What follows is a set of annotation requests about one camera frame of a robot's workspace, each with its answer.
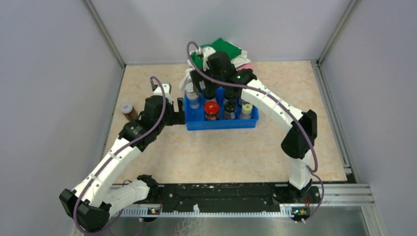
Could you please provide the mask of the black-capped squeeze bottle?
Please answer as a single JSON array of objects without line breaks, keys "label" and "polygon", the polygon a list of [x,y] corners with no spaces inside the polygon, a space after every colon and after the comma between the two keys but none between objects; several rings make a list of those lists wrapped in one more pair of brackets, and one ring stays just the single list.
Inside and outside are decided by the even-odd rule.
[{"label": "black-capped squeeze bottle", "polygon": [[230,99],[232,100],[236,99],[236,92],[233,87],[226,87],[224,89],[224,103],[226,103]]},{"label": "black-capped squeeze bottle", "polygon": [[204,95],[204,99],[205,99],[205,104],[209,103],[209,102],[217,102],[216,100],[216,94],[209,94],[209,95]]}]

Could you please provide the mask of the blue plastic divided tray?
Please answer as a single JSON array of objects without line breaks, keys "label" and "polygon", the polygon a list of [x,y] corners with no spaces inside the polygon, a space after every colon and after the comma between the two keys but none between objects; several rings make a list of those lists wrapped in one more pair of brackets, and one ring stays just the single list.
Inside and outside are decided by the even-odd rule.
[{"label": "blue plastic divided tray", "polygon": [[199,96],[200,106],[196,109],[191,108],[188,97],[184,96],[184,111],[186,127],[189,131],[213,130],[213,129],[239,129],[254,128],[259,120],[257,107],[253,107],[250,119],[241,119],[241,107],[238,106],[235,119],[224,119],[224,89],[216,90],[216,101],[219,103],[219,115],[217,120],[208,121],[204,112],[205,99],[203,95]]}]

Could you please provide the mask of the silver-lidded clear shaker bottle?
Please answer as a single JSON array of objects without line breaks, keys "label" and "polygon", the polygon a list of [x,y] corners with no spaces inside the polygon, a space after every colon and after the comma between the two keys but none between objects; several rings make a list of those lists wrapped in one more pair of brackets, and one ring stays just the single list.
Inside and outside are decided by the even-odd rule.
[{"label": "silver-lidded clear shaker bottle", "polygon": [[199,96],[194,90],[194,85],[192,82],[185,85],[185,94],[188,99],[188,104],[192,109],[198,109],[200,107]]}]

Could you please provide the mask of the red-lidded jar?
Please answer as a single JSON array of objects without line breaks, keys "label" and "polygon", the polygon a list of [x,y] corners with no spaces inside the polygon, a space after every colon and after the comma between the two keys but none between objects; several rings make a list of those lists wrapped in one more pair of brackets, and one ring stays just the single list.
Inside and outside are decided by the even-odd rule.
[{"label": "red-lidded jar", "polygon": [[205,119],[207,121],[218,120],[219,104],[215,101],[208,101],[204,105]]}]

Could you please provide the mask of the small black cap bottle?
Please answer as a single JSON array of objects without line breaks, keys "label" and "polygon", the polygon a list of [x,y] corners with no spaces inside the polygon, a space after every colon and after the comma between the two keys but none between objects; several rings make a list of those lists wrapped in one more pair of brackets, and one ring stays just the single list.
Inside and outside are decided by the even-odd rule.
[{"label": "small black cap bottle", "polygon": [[230,99],[224,103],[223,119],[236,119],[237,104],[236,101]]}]

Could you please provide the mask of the yellow-lidded beige jar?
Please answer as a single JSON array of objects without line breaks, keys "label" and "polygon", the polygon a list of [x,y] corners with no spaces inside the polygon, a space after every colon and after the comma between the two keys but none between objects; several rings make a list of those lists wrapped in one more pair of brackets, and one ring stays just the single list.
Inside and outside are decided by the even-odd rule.
[{"label": "yellow-lidded beige jar", "polygon": [[239,115],[240,119],[251,119],[252,117],[253,105],[250,103],[244,103],[241,107],[241,112]]}]

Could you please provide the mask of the white-lidded brown spice jar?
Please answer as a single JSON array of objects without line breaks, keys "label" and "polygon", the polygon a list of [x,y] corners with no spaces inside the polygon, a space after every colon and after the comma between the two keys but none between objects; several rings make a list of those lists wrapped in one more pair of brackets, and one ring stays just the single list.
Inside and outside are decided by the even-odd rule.
[{"label": "white-lidded brown spice jar", "polygon": [[120,111],[128,121],[135,120],[139,117],[138,112],[130,102],[123,103],[120,107]]}]

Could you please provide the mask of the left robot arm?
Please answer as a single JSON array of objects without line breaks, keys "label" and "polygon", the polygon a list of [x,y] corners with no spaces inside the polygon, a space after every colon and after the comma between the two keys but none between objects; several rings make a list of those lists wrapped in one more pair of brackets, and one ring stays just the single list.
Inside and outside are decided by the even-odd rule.
[{"label": "left robot arm", "polygon": [[140,175],[123,187],[112,190],[114,181],[128,164],[154,142],[166,126],[184,125],[184,99],[178,98],[178,112],[173,102],[161,95],[145,99],[139,119],[125,124],[113,146],[94,170],[73,189],[64,189],[60,202],[66,214],[84,234],[100,234],[111,225],[111,216],[140,201],[159,199],[158,183],[151,175]]}]

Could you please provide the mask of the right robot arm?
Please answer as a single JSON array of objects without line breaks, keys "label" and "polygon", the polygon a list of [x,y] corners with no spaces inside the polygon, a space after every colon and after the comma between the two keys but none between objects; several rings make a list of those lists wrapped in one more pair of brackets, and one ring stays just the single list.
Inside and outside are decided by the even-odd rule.
[{"label": "right robot arm", "polygon": [[290,159],[288,182],[289,198],[301,203],[308,197],[312,183],[310,161],[317,161],[314,143],[317,137],[317,115],[313,110],[303,111],[293,107],[270,91],[254,74],[252,69],[236,69],[227,53],[214,49],[198,49],[196,55],[203,60],[198,67],[192,59],[193,71],[190,76],[198,87],[205,83],[205,89],[217,87],[231,90],[237,98],[254,105],[281,125],[286,135],[281,148]]}]

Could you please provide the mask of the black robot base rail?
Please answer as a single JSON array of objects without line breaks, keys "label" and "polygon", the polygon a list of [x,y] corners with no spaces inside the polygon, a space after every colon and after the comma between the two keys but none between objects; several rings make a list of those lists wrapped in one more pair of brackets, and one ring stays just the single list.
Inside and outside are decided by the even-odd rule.
[{"label": "black robot base rail", "polygon": [[285,183],[161,184],[148,199],[122,211],[123,217],[284,217],[307,219],[319,207],[374,205],[366,184],[313,184],[304,197],[288,193]]}]

